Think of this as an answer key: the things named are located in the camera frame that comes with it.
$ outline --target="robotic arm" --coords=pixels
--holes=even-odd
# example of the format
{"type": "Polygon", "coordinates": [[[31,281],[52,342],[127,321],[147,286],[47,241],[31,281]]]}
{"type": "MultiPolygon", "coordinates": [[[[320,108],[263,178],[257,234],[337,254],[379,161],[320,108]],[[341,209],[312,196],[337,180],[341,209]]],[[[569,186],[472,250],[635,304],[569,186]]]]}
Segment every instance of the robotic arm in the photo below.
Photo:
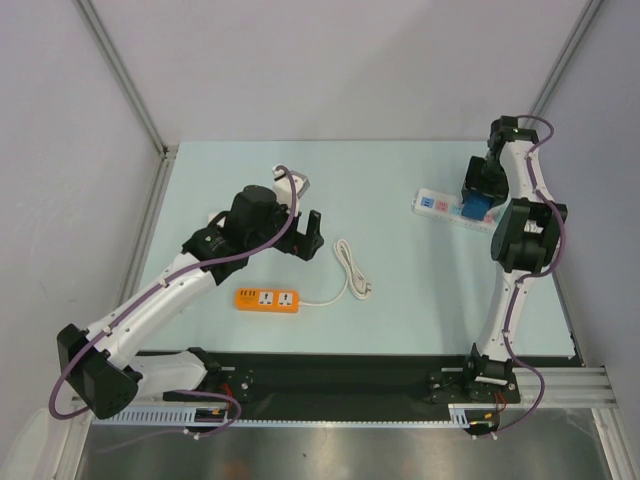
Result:
{"type": "Polygon", "coordinates": [[[430,375],[435,403],[493,403],[495,393],[517,385],[512,348],[522,308],[536,278],[549,271],[541,273],[556,254],[557,217],[562,223],[567,217],[566,206],[553,201],[542,178],[539,144],[535,130],[520,128],[516,117],[503,116],[491,124],[486,156],[469,162],[463,216],[482,219],[511,199],[491,242],[496,283],[487,321],[460,377],[449,381],[442,372],[430,375]]]}
{"type": "Polygon", "coordinates": [[[273,189],[251,185],[238,193],[229,211],[196,231],[163,273],[125,304],[86,330],[70,324],[58,334],[61,378],[98,418],[116,415],[136,396],[194,390],[218,375],[220,365],[198,348],[153,357],[136,353],[186,305],[244,268],[250,255],[273,246],[310,260],[324,244],[314,210],[306,234],[297,231],[307,177],[284,167],[274,168],[274,175],[273,189]]]}

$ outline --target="power socket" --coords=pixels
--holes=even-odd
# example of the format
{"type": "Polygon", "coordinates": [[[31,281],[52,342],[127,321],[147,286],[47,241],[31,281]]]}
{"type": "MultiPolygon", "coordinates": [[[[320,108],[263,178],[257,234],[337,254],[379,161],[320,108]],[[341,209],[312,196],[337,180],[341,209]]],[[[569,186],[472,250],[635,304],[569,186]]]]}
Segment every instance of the power socket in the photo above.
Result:
{"type": "Polygon", "coordinates": [[[281,292],[278,294],[278,305],[290,307],[293,305],[293,294],[291,292],[281,292]]]}
{"type": "Polygon", "coordinates": [[[260,305],[273,305],[273,292],[260,292],[258,298],[260,305]]]}

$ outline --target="orange power strip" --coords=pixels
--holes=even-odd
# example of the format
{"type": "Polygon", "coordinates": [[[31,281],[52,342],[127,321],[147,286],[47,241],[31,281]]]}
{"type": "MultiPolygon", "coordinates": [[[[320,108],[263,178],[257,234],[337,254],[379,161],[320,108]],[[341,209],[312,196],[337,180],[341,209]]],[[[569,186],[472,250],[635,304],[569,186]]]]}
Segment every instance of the orange power strip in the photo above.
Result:
{"type": "Polygon", "coordinates": [[[238,310],[271,313],[298,313],[298,292],[266,288],[240,288],[236,292],[238,310]]]}

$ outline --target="white power strip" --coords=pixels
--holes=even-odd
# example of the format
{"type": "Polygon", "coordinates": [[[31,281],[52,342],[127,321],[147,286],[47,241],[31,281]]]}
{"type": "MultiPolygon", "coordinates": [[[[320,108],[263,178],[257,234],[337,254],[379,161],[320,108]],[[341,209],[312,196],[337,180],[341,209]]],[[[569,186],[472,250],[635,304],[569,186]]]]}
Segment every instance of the white power strip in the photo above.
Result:
{"type": "Polygon", "coordinates": [[[488,213],[484,220],[472,220],[462,216],[462,203],[453,195],[435,192],[427,188],[421,188],[413,200],[413,211],[425,217],[434,217],[454,225],[493,233],[496,229],[496,221],[488,213]]]}

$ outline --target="white robotic arm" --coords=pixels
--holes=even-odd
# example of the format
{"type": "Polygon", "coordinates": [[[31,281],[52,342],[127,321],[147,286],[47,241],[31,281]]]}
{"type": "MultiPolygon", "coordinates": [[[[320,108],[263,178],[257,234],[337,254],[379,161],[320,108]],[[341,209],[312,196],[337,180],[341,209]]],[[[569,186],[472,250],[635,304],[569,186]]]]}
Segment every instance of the white robotic arm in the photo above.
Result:
{"type": "MultiPolygon", "coordinates": [[[[524,303],[559,245],[561,227],[556,216],[564,222],[567,210],[565,205],[555,204],[547,190],[537,144],[535,130],[520,129],[513,117],[501,117],[492,124],[485,170],[493,168],[495,175],[496,168],[501,168],[511,198],[491,243],[491,257],[497,262],[496,283],[487,321],[471,354],[468,373],[475,382],[501,386],[509,382],[524,303]]],[[[467,176],[465,188],[473,185],[473,180],[467,176]]],[[[476,185],[487,188],[487,183],[475,180],[476,185]]]]}
{"type": "Polygon", "coordinates": [[[271,190],[245,187],[229,211],[195,232],[154,282],[114,312],[84,331],[71,324],[58,334],[62,375],[49,403],[54,417],[66,418],[55,409],[64,380],[98,418],[108,418],[136,396],[193,390],[218,373],[215,361],[197,348],[173,355],[136,354],[186,305],[246,266],[249,256],[273,246],[303,260],[313,258],[324,243],[320,213],[312,210],[306,233],[297,231],[298,200],[309,181],[282,166],[274,175],[271,190]]]}
{"type": "MultiPolygon", "coordinates": [[[[533,146],[534,143],[530,141],[515,140],[513,142],[506,143],[502,148],[499,161],[504,169],[507,181],[509,182],[510,196],[511,198],[524,198],[530,202],[538,203],[540,200],[536,194],[537,188],[545,194],[545,197],[548,200],[553,201],[553,197],[549,194],[542,177],[537,150],[532,152],[530,156],[531,168],[533,169],[537,179],[537,186],[534,187],[529,177],[525,157],[533,146]]],[[[525,224],[525,232],[539,234],[542,232],[542,227],[537,225],[535,220],[527,220],[527,223],[525,224]]],[[[491,360],[499,362],[506,362],[509,360],[510,355],[504,345],[502,330],[507,318],[509,302],[513,296],[513,291],[516,288],[516,282],[529,273],[531,272],[523,270],[512,270],[510,272],[506,272],[501,263],[496,263],[496,284],[493,291],[493,297],[491,298],[489,314],[477,342],[478,352],[481,356],[487,356],[491,360]]],[[[516,330],[520,321],[522,308],[524,307],[524,303],[527,299],[527,294],[535,280],[535,277],[525,278],[520,287],[521,295],[518,295],[515,299],[513,310],[511,312],[508,333],[511,345],[513,345],[513,341],[516,337],[516,330]]],[[[504,379],[496,380],[480,377],[477,378],[477,380],[499,382],[500,384],[506,383],[506,380],[504,379]]]]}

